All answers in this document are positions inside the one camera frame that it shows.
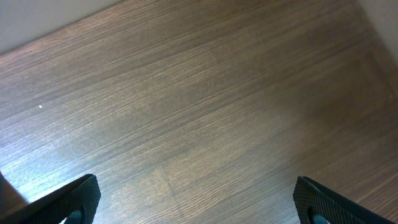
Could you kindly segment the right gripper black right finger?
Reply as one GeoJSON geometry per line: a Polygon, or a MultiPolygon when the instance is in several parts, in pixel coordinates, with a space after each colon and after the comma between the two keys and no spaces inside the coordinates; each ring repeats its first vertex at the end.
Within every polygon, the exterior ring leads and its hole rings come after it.
{"type": "Polygon", "coordinates": [[[293,199],[301,223],[394,224],[305,176],[298,177],[293,199]]]}

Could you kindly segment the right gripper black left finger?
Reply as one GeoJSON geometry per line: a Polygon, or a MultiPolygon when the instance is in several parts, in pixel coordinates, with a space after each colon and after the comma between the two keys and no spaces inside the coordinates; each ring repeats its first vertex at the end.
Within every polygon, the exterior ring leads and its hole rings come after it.
{"type": "Polygon", "coordinates": [[[86,174],[4,217],[8,224],[92,224],[101,192],[95,175],[86,174]]]}

